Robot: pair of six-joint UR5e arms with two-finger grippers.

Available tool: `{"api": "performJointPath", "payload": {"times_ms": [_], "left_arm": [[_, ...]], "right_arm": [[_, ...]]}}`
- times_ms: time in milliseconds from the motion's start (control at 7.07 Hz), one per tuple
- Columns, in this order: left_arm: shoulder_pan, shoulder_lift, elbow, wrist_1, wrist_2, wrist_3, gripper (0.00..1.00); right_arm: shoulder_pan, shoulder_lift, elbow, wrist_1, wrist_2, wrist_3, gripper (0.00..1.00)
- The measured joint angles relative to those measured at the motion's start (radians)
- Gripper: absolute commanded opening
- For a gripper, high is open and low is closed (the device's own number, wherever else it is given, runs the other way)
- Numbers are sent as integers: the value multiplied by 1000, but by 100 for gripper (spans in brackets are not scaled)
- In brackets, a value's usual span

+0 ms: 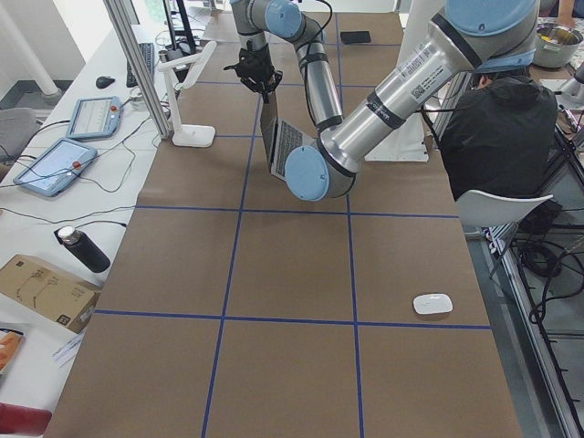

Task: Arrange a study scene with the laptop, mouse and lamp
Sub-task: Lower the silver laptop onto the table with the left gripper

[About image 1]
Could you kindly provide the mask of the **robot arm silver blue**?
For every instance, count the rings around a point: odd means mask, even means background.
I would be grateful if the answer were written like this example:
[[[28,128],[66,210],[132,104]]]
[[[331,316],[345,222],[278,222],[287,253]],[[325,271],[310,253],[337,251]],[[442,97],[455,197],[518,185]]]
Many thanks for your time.
[[[291,1],[233,1],[241,42],[232,69],[268,100],[282,78],[266,34],[293,45],[309,116],[318,136],[285,159],[284,179],[299,199],[319,201],[351,190],[360,161],[431,95],[461,72],[524,67],[535,54],[537,1],[448,1],[428,23],[428,34],[348,117],[341,113],[323,46],[323,27]]]

